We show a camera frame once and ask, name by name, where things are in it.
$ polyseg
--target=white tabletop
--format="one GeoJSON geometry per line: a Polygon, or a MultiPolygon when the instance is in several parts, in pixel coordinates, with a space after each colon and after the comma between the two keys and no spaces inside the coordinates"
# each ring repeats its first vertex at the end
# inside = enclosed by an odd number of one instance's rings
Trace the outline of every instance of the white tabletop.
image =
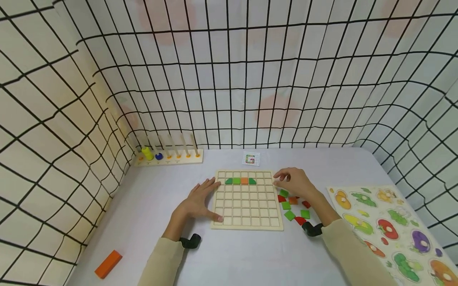
{"type": "MultiPolygon", "coordinates": [[[[242,165],[243,151],[205,150],[198,165],[131,167],[68,285],[136,285],[174,208],[218,169],[302,168],[328,200],[329,185],[392,184],[372,154],[360,148],[246,150],[261,153],[260,167],[242,165]],[[94,271],[114,249],[123,258],[101,280],[94,271]]],[[[319,223],[313,211],[311,216],[319,223]]],[[[200,219],[190,223],[183,236],[198,233],[202,241],[185,254],[175,284],[346,285],[321,238],[307,237],[295,221],[283,222],[283,232],[212,230],[200,219]]]]}

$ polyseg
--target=green square tile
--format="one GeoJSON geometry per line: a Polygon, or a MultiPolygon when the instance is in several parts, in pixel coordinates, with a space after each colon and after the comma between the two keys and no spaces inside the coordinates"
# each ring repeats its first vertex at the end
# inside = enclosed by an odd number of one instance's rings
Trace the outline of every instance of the green square tile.
{"type": "Polygon", "coordinates": [[[287,197],[288,197],[288,195],[289,195],[289,193],[288,193],[288,191],[287,191],[287,190],[281,189],[281,190],[280,190],[280,194],[279,194],[279,195],[280,195],[280,196],[282,196],[282,197],[285,197],[285,198],[287,198],[287,197]]]}
{"type": "Polygon", "coordinates": [[[282,208],[284,210],[290,210],[291,209],[291,205],[289,204],[289,202],[282,202],[282,208]]]}
{"type": "Polygon", "coordinates": [[[308,210],[300,210],[300,216],[306,219],[310,219],[310,211],[308,210]]]}
{"type": "Polygon", "coordinates": [[[296,215],[292,212],[292,211],[287,211],[285,212],[285,217],[289,220],[289,221],[292,221],[296,215]]]}

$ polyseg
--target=white fabric wall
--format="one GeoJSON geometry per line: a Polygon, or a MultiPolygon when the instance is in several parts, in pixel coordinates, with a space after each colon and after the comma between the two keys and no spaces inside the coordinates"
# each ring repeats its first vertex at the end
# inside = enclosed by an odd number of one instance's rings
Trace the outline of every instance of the white fabric wall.
{"type": "Polygon", "coordinates": [[[361,146],[458,263],[458,3],[247,1],[0,3],[0,283],[63,285],[133,149],[180,132],[361,146]]]}
{"type": "Polygon", "coordinates": [[[133,150],[50,1],[0,1],[0,285],[61,286],[133,150]]]}

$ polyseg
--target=wooden grid board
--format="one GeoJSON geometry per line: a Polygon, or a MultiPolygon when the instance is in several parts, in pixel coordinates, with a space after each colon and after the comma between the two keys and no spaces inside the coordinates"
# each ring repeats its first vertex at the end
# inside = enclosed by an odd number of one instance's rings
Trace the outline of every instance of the wooden grid board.
{"type": "Polygon", "coordinates": [[[213,194],[213,212],[223,222],[213,229],[283,231],[282,213],[271,171],[219,170],[221,182],[213,194]]]}

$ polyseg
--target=wooden puzzle board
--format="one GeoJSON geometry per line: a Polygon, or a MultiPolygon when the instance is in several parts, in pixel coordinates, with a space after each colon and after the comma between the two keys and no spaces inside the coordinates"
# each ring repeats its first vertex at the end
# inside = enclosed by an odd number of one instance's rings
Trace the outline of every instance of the wooden puzzle board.
{"type": "Polygon", "coordinates": [[[399,285],[458,285],[458,270],[395,186],[328,187],[336,211],[399,285]]]}
{"type": "Polygon", "coordinates": [[[272,172],[220,170],[221,186],[213,194],[213,212],[223,222],[213,221],[213,229],[282,231],[282,213],[277,200],[272,172]]]}

